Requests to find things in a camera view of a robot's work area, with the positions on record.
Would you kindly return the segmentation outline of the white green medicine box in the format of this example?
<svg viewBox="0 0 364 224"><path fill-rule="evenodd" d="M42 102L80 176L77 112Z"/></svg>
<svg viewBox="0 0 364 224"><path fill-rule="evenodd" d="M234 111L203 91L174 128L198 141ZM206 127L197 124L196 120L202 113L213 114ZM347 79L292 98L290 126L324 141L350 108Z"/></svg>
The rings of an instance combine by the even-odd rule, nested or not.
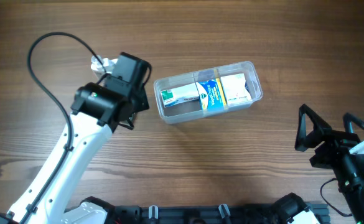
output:
<svg viewBox="0 0 364 224"><path fill-rule="evenodd" d="M161 98L164 107L170 107L181 103L199 99L199 93L195 83L188 85L162 90Z"/></svg>

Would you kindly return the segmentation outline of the clear plastic container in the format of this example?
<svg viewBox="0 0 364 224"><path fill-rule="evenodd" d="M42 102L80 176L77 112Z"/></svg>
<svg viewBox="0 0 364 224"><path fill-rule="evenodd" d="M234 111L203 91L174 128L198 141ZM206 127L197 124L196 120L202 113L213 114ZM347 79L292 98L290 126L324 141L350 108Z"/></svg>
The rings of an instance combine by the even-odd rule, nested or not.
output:
<svg viewBox="0 0 364 224"><path fill-rule="evenodd" d="M225 109L219 111L204 111L201 109L200 100L193 100L178 105L164 107L161 98L161 91L168 90L191 83L207 81L227 75L244 73L248 91L251 100L245 103L235 105L226 104ZM256 73L254 64L250 61L238 62L219 67L208 68L204 70L184 73L172 77L158 79L154 82L154 92L156 96L157 107L160 117L167 124L176 124L195 119L201 119L208 116L229 113L236 110L249 108L254 102L259 101L263 97L261 84Z"/></svg>

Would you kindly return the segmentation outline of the blue yellow VapoDrops box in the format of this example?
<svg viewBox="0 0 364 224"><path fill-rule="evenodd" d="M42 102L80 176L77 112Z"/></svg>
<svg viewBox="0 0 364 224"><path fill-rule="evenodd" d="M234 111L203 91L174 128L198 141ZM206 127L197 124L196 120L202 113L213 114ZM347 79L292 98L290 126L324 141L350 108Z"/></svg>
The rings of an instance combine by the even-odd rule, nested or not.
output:
<svg viewBox="0 0 364 224"><path fill-rule="evenodd" d="M219 78L196 82L200 106L204 111L219 111L225 109L226 99Z"/></svg>

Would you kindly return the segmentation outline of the white blue medicine box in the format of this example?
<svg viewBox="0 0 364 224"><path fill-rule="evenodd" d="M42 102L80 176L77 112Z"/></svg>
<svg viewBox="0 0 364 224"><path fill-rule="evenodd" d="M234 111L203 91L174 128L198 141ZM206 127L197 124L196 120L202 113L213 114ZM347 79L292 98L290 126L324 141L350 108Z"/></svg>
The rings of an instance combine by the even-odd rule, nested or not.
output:
<svg viewBox="0 0 364 224"><path fill-rule="evenodd" d="M244 73L222 76L220 81L228 105L245 103L251 100Z"/></svg>

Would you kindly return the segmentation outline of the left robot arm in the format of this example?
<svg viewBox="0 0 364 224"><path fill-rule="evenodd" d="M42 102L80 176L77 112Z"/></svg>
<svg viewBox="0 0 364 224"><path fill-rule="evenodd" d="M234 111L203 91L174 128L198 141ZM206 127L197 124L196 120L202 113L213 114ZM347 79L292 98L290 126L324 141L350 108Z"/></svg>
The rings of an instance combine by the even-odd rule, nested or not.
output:
<svg viewBox="0 0 364 224"><path fill-rule="evenodd" d="M104 85L79 88L67 124L36 178L0 223L110 223L114 206L89 197L67 210L82 174L118 126L133 128L133 116L149 109L144 89L151 64L120 53L112 72L101 76Z"/></svg>

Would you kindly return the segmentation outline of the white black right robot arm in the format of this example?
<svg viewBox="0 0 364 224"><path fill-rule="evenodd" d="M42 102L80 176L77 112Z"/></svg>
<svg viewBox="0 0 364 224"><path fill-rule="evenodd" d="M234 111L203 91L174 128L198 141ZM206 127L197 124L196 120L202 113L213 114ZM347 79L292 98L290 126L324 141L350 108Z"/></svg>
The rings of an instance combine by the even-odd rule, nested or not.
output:
<svg viewBox="0 0 364 224"><path fill-rule="evenodd" d="M303 104L298 113L295 150L315 149L312 167L331 169L357 223L364 223L364 121L345 113L344 131L337 131Z"/></svg>

